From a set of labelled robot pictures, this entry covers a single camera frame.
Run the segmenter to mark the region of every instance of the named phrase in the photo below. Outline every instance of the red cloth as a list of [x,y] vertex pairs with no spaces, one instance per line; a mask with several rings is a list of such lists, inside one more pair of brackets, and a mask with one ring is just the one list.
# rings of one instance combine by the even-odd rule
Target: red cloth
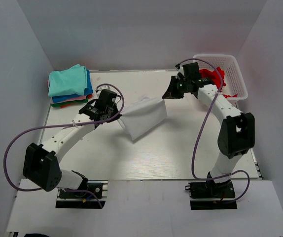
[[[92,97],[93,97],[92,94],[87,95],[87,99],[91,99]],[[67,104],[67,105],[61,105],[60,107],[61,107],[61,108],[64,108],[64,107],[68,107],[68,106],[70,106],[70,105],[75,105],[75,104],[78,104],[78,103],[70,103],[70,104]]]
[[[226,83],[224,82],[225,71],[223,71],[220,67],[217,67],[216,69],[217,69],[217,71],[221,75],[223,86],[226,86]],[[200,73],[202,74],[202,78],[210,78],[210,79],[212,79],[212,81],[215,83],[217,88],[218,89],[220,88],[221,81],[220,81],[219,76],[218,76],[218,74],[217,74],[217,72],[215,70],[211,72],[211,71],[209,71],[207,69],[201,69]],[[223,95],[223,96],[225,98],[228,98],[228,97],[237,97],[238,95],[235,94],[233,96],[231,96],[231,95]]]

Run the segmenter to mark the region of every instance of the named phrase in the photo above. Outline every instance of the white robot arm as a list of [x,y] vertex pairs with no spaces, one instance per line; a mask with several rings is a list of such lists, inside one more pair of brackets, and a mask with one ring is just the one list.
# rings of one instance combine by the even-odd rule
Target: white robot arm
[[109,120],[118,113],[116,97],[118,95],[115,92],[102,90],[97,100],[90,101],[80,109],[71,121],[74,126],[63,128],[40,145],[30,144],[26,151],[23,175],[47,192],[54,188],[86,190],[88,179],[75,171],[61,170],[59,162],[83,136],[99,126],[97,123],[76,126],[75,123],[102,123],[106,119],[111,122],[120,118],[118,115]]
[[[200,102],[210,106],[218,89],[210,78],[202,78],[198,63],[189,63],[182,68],[176,65],[177,76],[172,76],[163,99],[181,99],[184,93],[193,94]],[[230,186],[228,174],[233,172],[239,159],[254,146],[254,116],[244,114],[223,95],[218,95],[212,113],[221,124],[218,136],[219,155],[215,166],[207,174],[206,183],[190,183],[192,197],[210,198],[223,194]]]

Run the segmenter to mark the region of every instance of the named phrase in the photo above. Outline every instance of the teal towel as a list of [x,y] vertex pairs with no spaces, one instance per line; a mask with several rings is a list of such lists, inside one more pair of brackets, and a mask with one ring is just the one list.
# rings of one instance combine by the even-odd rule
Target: teal towel
[[88,87],[87,69],[79,64],[64,70],[54,71],[49,74],[48,96],[61,95],[84,95],[84,90]]

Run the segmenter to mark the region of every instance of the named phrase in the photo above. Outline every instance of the basket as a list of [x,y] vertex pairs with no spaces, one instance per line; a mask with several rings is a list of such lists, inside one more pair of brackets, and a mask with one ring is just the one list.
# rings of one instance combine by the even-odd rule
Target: basket
[[[227,100],[235,103],[239,100],[245,100],[248,97],[247,88],[240,72],[237,60],[234,56],[226,54],[196,54],[193,58],[203,59],[211,63],[214,67],[220,67],[225,71],[224,81],[226,86],[223,87],[222,92],[226,95],[235,95],[237,97],[229,97]],[[213,71],[213,68],[206,63],[197,61],[200,69],[208,69]]]

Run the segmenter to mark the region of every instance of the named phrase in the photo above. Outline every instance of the pink cloth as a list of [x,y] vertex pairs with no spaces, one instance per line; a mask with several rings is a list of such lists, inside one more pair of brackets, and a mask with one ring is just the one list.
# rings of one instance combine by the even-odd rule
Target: pink cloth
[[68,101],[75,101],[75,100],[85,100],[86,98],[87,98],[86,95],[79,95],[78,97],[75,97],[75,98],[63,100],[63,101],[61,101],[60,103],[68,102]]

